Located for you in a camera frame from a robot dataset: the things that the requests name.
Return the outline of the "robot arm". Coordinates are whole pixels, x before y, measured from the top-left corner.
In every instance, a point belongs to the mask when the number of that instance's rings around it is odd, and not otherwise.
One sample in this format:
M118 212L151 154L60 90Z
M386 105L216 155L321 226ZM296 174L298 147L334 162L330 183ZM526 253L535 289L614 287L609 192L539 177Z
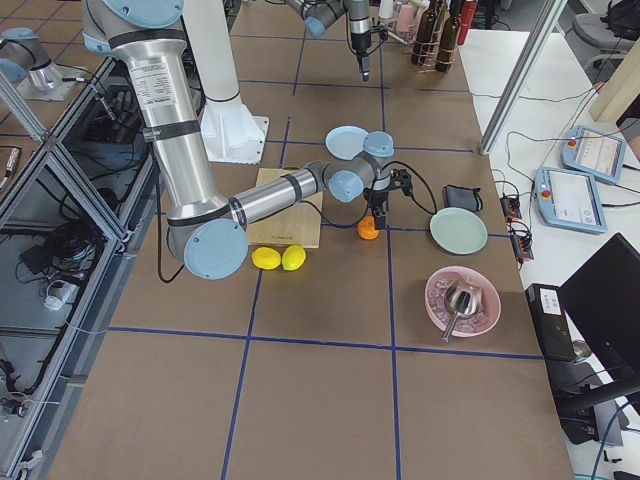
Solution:
M233 196L221 195L214 160L255 163L268 121L241 99L219 1L86 1L86 47L122 61L171 200L168 246L194 275L233 274L247 226L321 191L348 203L387 179L390 135L375 131L346 161L313 162Z
M388 39L388 29L372 20L369 1L286 0L285 4L299 15L313 38L320 38L345 17L347 46L357 60L362 81L369 81L370 55Z

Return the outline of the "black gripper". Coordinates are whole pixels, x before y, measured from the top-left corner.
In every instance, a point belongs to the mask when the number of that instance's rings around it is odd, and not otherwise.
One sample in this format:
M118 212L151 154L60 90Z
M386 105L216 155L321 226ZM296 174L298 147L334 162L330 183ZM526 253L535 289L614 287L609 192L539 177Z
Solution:
M372 214L376 230L384 230L386 228L388 197L391 190L390 179L378 180L372 186L365 187L363 190L367 210Z
M372 35L379 36L379 42L388 39L388 28L380 23L373 23L371 19L349 20L348 32L350 48L356 55L359 72L363 82L370 78L369 54L372 46Z

